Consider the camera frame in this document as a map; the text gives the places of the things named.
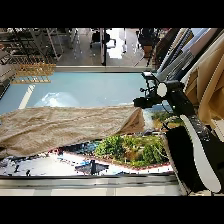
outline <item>store floor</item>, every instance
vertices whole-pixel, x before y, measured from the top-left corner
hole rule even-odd
[[[107,30],[112,39],[116,39],[116,47],[107,49],[107,66],[134,66],[144,55],[142,49],[137,48],[137,29],[126,29],[127,52],[123,53],[124,29],[113,28]],[[100,44],[94,43],[90,48],[92,32],[89,28],[79,28],[73,42],[73,49],[69,49],[67,37],[60,37],[64,53],[57,62],[57,66],[102,66]],[[143,58],[136,66],[146,66],[147,59]]]

